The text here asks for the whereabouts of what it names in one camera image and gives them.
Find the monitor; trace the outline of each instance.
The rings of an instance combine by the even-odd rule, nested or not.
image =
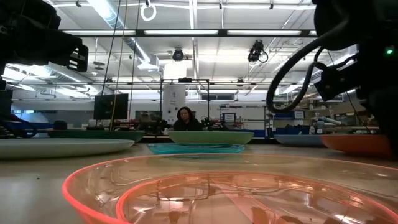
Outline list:
[[[113,108],[114,120],[127,119],[129,110],[129,95],[117,94],[116,101],[115,95],[96,96],[94,99],[94,119],[112,119]]]

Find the person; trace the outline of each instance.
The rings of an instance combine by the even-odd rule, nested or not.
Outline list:
[[[181,107],[177,113],[178,120],[173,125],[173,131],[202,131],[203,127],[197,119],[193,117],[190,108]]]

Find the orange plate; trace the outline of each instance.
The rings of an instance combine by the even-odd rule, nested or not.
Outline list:
[[[330,149],[369,156],[391,156],[388,138],[381,134],[328,134],[321,140]]]

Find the teal plate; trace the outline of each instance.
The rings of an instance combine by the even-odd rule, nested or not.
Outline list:
[[[211,143],[162,143],[149,144],[149,150],[154,154],[181,153],[240,153],[244,145],[239,144],[211,144]]]

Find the security camera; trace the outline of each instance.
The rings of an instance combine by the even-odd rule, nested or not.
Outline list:
[[[176,62],[182,61],[184,59],[184,53],[182,52],[182,49],[175,49],[172,58]]]
[[[266,56],[266,60],[261,60],[263,55]],[[251,63],[257,61],[265,63],[268,61],[268,54],[264,51],[264,44],[262,43],[262,40],[256,40],[253,47],[250,49],[248,61]]]

